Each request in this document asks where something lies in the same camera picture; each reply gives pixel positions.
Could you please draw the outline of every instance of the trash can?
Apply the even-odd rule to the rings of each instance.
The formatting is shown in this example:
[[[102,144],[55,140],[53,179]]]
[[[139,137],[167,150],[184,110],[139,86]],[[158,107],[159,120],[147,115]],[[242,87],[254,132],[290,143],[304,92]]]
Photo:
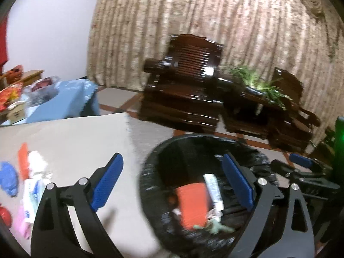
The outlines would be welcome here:
[[[228,138],[209,134],[186,134],[158,145],[147,157],[140,175],[142,209],[155,235],[165,249],[181,257],[225,257],[237,231],[249,212],[239,205],[222,171],[223,155],[230,152],[241,166],[257,177],[278,185],[268,158],[258,150]],[[182,227],[173,210],[170,196],[180,186],[204,182],[204,174],[214,174],[224,202],[221,223],[234,233],[210,234]]]

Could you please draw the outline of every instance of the metal screw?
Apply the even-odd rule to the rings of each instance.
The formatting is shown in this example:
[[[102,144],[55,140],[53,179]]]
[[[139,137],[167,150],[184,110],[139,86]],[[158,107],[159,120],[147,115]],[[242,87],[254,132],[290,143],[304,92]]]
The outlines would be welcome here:
[[[87,178],[82,177],[82,178],[79,179],[78,183],[79,183],[80,185],[85,185],[85,184],[87,183],[87,181],[88,181]]]
[[[260,185],[266,185],[268,182],[267,182],[267,180],[266,179],[264,179],[264,178],[259,178],[258,179],[258,183],[260,184]]]
[[[295,191],[299,190],[299,186],[296,183],[292,183],[291,188],[294,189]]]
[[[51,190],[51,189],[54,188],[54,186],[55,186],[55,184],[51,182],[51,183],[48,183],[48,185],[46,186],[46,188],[47,188],[48,190]]]

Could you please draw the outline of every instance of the blue tablecloth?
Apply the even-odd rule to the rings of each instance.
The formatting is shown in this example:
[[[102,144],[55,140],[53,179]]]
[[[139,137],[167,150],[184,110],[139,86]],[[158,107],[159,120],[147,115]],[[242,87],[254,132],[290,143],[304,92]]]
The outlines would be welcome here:
[[[95,83],[88,79],[77,79],[59,82],[56,88],[58,94],[38,106],[25,123],[79,117],[87,103],[91,104],[93,114],[99,115],[98,86]]]

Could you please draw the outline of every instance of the red ball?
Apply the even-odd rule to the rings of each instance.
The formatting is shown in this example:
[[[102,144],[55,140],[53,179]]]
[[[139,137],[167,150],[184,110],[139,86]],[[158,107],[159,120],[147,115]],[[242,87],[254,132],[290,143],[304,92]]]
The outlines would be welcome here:
[[[10,212],[4,207],[0,207],[0,216],[2,217],[2,220],[5,222],[6,226],[8,228],[11,228],[12,217],[11,217]]]

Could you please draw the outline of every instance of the orange brush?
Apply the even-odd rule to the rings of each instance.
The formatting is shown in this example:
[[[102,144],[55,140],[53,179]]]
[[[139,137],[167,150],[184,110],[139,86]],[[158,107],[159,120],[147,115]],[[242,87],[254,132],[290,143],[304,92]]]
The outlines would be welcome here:
[[[176,189],[181,212],[181,224],[185,229],[193,229],[207,223],[208,195],[204,183],[187,184]]]
[[[23,143],[18,151],[18,163],[19,163],[19,170],[20,175],[23,180],[29,178],[29,161],[28,161],[28,145],[27,143]]]

